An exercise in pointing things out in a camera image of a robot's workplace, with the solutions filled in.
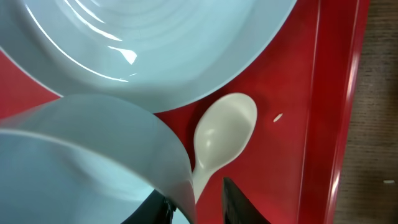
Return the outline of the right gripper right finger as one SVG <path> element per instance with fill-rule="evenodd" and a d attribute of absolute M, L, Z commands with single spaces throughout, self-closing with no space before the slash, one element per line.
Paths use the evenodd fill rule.
<path fill-rule="evenodd" d="M 229 177 L 223 178 L 224 224 L 271 224 Z"/>

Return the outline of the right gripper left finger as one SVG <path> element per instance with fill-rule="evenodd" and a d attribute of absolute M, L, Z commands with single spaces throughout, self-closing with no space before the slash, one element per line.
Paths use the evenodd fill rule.
<path fill-rule="evenodd" d="M 176 206 L 154 190 L 121 224 L 171 224 Z"/>

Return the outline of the white plastic spoon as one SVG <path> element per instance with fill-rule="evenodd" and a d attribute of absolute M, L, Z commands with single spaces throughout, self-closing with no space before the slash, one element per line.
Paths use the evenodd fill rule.
<path fill-rule="evenodd" d="M 200 118 L 194 132 L 193 192 L 198 201 L 211 176 L 237 158 L 256 126 L 257 106 L 244 93 L 216 100 Z"/>

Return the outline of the light blue bowl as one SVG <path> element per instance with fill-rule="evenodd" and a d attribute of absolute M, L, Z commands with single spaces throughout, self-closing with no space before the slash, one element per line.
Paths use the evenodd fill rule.
<path fill-rule="evenodd" d="M 137 105 L 70 95 L 1 120 L 2 223 L 122 223 L 154 190 L 197 221 L 183 144 Z"/>

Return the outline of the large light blue plate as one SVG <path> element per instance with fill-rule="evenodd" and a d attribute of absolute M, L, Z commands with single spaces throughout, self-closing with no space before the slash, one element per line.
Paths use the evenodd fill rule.
<path fill-rule="evenodd" d="M 58 96 L 153 113 L 219 90 L 269 45 L 295 0 L 1 0 L 1 51 Z"/>

